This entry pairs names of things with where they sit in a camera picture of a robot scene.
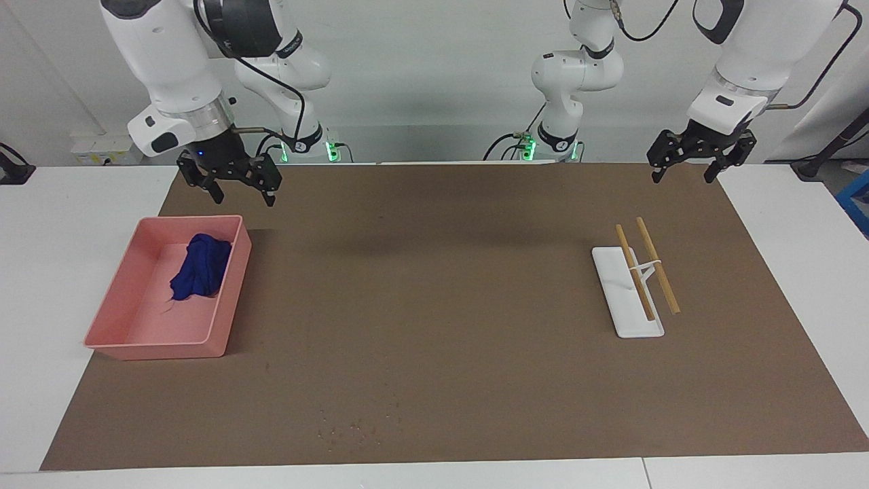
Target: wooden stick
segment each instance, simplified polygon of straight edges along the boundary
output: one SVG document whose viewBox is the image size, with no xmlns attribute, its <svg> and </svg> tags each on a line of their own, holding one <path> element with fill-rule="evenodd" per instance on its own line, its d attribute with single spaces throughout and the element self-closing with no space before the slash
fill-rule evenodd
<svg viewBox="0 0 869 489">
<path fill-rule="evenodd" d="M 631 270 L 631 278 L 634 280 L 634 288 L 637 289 L 637 294 L 640 296 L 640 302 L 643 304 L 643 312 L 646 313 L 646 320 L 654 321 L 654 312 L 652 312 L 652 305 L 649 303 L 649 297 L 646 294 L 646 287 L 643 285 L 640 271 L 636 269 L 637 262 L 634 260 L 634 255 L 631 254 L 631 248 L 627 245 L 627 237 L 625 237 L 625 230 L 621 227 L 621 224 L 615 225 L 615 233 L 619 235 L 621 252 L 625 254 L 627 267 Z"/>
<path fill-rule="evenodd" d="M 658 251 L 654 249 L 652 237 L 649 236 L 649 230 L 646 228 L 646 221 L 643 218 L 637 218 L 637 225 L 640 227 L 640 233 L 643 235 L 643 241 L 646 242 L 646 251 L 649 257 L 654 260 L 660 260 Z M 664 265 L 658 261 L 654 264 L 655 272 L 658 275 L 658 283 L 660 288 L 664 290 L 664 297 L 667 298 L 667 305 L 670 306 L 670 312 L 679 314 L 682 310 L 679 308 L 679 302 L 676 301 L 676 294 L 673 293 L 673 287 L 670 286 L 670 280 L 667 278 L 667 273 L 664 271 Z"/>
</svg>

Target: pink tray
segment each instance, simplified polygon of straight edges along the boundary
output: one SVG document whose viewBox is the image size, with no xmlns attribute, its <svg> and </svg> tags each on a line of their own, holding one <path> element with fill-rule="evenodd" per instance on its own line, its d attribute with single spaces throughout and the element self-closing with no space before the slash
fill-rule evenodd
<svg viewBox="0 0 869 489">
<path fill-rule="evenodd" d="M 221 289 L 171 300 L 169 281 L 200 232 L 232 244 Z M 84 345 L 121 360 L 222 356 L 249 257 L 241 216 L 142 219 Z"/>
</svg>

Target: white rectangular base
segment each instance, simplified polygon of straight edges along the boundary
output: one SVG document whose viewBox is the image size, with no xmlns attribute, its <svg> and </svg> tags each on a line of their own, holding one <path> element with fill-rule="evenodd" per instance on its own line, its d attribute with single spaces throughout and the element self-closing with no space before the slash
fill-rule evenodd
<svg viewBox="0 0 869 489">
<path fill-rule="evenodd" d="M 594 248 L 592 250 L 594 266 L 600 276 L 603 293 L 607 297 L 609 312 L 613 316 L 613 324 L 620 338 L 659 338 L 664 336 L 664 326 L 660 322 L 658 310 L 655 308 L 652 294 L 647 288 L 643 293 L 652 305 L 655 320 L 646 319 L 640 296 L 634 287 L 630 269 L 625 261 L 621 248 Z"/>
</svg>

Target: blue cloth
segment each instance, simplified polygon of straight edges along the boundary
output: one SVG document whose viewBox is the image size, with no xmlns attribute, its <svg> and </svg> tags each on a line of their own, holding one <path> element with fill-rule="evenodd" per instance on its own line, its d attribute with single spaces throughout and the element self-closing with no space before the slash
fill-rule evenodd
<svg viewBox="0 0 869 489">
<path fill-rule="evenodd" d="M 211 297 L 220 290 L 223 274 L 229 263 L 232 244 L 218 241 L 207 234 L 197 234 L 187 245 L 187 257 L 181 271 L 169 286 L 172 298 L 184 300 L 191 295 Z"/>
</svg>

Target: white tabletop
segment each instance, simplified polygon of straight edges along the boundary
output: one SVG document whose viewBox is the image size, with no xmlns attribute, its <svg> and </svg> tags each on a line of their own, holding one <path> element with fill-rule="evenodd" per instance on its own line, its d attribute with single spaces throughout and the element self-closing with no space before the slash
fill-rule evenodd
<svg viewBox="0 0 869 489">
<path fill-rule="evenodd" d="M 38 471 L 90 351 L 81 345 L 139 218 L 174 167 L 41 168 L 0 187 L 0 487 L 869 486 L 869 453 L 386 466 Z M 869 242 L 821 184 L 746 166 L 721 183 L 864 430 L 869 432 Z"/>
</svg>

